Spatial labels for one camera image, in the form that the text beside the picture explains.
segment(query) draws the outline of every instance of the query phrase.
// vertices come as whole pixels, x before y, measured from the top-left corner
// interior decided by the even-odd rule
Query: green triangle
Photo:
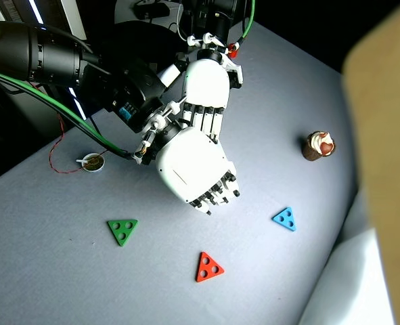
[[[115,220],[108,221],[114,237],[120,246],[124,246],[132,231],[137,226],[138,220]]]

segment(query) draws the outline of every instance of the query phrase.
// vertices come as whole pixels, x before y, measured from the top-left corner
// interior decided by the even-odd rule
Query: triangular toy piece
[[[284,226],[287,229],[290,229],[292,232],[296,231],[296,224],[293,218],[292,208],[288,207],[281,213],[278,213],[275,217],[272,218],[275,222]]]
[[[138,220],[116,220],[108,221],[114,237],[120,246],[126,244],[127,238],[132,234],[132,231],[137,226]]]
[[[224,273],[224,269],[208,256],[206,252],[202,252],[198,266],[197,282],[208,280],[222,273]]]

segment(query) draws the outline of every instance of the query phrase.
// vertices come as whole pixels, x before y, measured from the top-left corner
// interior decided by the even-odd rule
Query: robotic arm
[[[184,202],[210,214],[210,204],[239,196],[234,164],[219,143],[231,73],[241,85],[242,71],[228,57],[224,43],[211,35],[197,61],[176,62],[159,78],[141,60],[126,53],[97,56],[82,41],[47,26],[0,22],[0,73],[10,77],[76,87],[84,103],[117,114],[143,135],[131,158],[146,165],[156,159],[165,184]],[[163,104],[161,95],[186,69],[183,95]],[[176,119],[183,109],[182,123]]]

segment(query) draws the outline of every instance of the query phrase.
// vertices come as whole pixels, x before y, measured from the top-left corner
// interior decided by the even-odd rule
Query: green cable
[[[53,105],[56,105],[60,110],[63,110],[66,114],[68,114],[69,116],[71,116],[74,120],[76,120],[79,124],[81,124],[84,128],[86,128],[88,131],[90,131],[96,138],[98,138],[102,143],[104,143],[105,145],[107,145],[108,147],[110,147],[111,149],[113,149],[114,151],[117,151],[119,154],[125,155],[126,152],[122,149],[120,149],[119,147],[117,147],[115,144],[113,144],[112,142],[109,142],[106,138],[102,137],[98,132],[96,132],[95,129],[93,129],[92,127],[90,127],[83,119],[79,118],[74,112],[72,112],[71,110],[69,110],[67,107],[65,107],[65,105],[57,102],[55,99],[53,99],[52,97],[49,97],[48,95],[46,95],[45,93],[42,93],[41,91],[38,91],[37,89],[34,89],[33,87],[27,85],[26,83],[23,83],[22,81],[19,81],[17,79],[5,76],[4,74],[0,73],[0,78],[10,81],[16,85],[18,85],[19,87],[23,87],[26,88],[27,90],[33,92],[35,95],[43,98],[46,102],[50,102]]]
[[[249,16],[248,26],[246,27],[245,32],[242,34],[242,37],[245,38],[248,35],[249,30],[251,29],[252,23],[254,22],[254,11],[255,11],[255,0],[252,0],[251,3],[251,15]]]

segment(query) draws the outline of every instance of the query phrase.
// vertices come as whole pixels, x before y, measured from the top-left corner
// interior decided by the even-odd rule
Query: cupcake frosting
[[[311,147],[322,156],[329,156],[334,151],[334,140],[329,132],[315,132],[311,136]]]

